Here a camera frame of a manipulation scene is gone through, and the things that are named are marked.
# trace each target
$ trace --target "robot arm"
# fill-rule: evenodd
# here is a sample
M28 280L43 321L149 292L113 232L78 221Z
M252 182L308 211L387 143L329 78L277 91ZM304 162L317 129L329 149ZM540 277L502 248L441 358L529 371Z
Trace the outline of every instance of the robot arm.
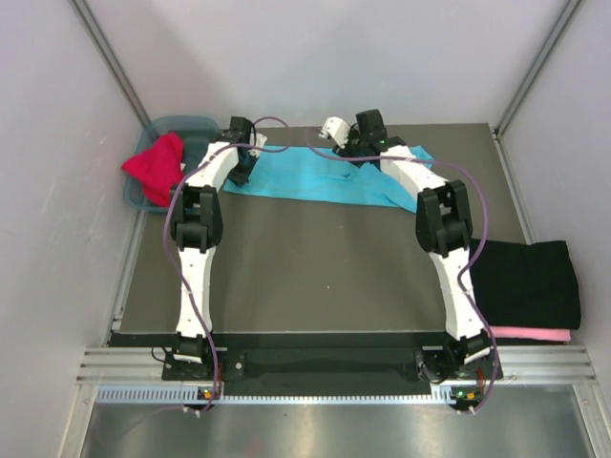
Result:
M357 124L358 128L354 129L344 120L330 117L321 137L333 140L334 151L339 156L403 158L374 163L417 198L416 236L429 253L439 277L446 308L446 331L453 340L449 349L454 365L468 364L488 355L490 339L467 296L474 297L469 271L462 276L467 291L460 288L457 280L469 261L469 239L473 231L464 183L448 182L424 165L412 162L416 157L403 140L388 137L379 112L358 114ZM450 211L442 213L440 206Z
M267 137L257 134L256 139L251 139L251 128L252 124L247 119L232 117L230 128L208 146L200 164L207 162L206 167L186 181L172 215L172 238L179 248L182 275L189 282L196 307L210 331L213 328L209 302L210 272L216 246L222 237L218 192L228 178L238 185L245 184L260 155L259 151L245 148L228 148L220 153L219 150L231 143L253 144L255 140L256 146L262 148ZM183 285L176 330L182 337L197 339L203 330L189 294ZM175 359L201 363L199 352L191 355L182 352L176 354Z

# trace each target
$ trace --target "wall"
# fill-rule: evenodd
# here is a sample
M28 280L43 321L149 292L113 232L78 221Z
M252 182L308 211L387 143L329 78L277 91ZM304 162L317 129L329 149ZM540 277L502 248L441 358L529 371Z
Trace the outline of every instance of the wall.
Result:
M611 405L611 3L583 2L506 143L536 240L567 239L588 347Z
M565 0L89 0L151 117L496 124Z
M133 222L140 128L65 0L0 14L0 455L55 456Z

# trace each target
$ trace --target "laundry basket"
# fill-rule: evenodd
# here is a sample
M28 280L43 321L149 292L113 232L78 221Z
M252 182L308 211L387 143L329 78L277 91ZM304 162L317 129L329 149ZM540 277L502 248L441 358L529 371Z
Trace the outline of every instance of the laundry basket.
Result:
M183 172L188 174L195 170L208 150L212 138L219 135L219 126L205 116L166 116L149 124L137 143L136 154L153 146L155 141L170 132L178 135L184 143L182 152ZM166 213L167 209L156 206L142 190L142 184L133 177L127 176L123 186L123 199L132 207L145 212Z

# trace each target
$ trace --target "blue towel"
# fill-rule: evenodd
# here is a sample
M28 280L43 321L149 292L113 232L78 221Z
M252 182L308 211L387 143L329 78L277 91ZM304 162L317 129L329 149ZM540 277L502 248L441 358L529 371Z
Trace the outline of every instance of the blue towel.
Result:
M432 159L421 146L410 149L416 157ZM333 154L329 149L321 151ZM416 202L407 191L374 165L364 164L359 168L317 156L304 147L289 148L278 154L262 153L247 184L239 187L227 180L224 189L247 196L381 205L416 211Z

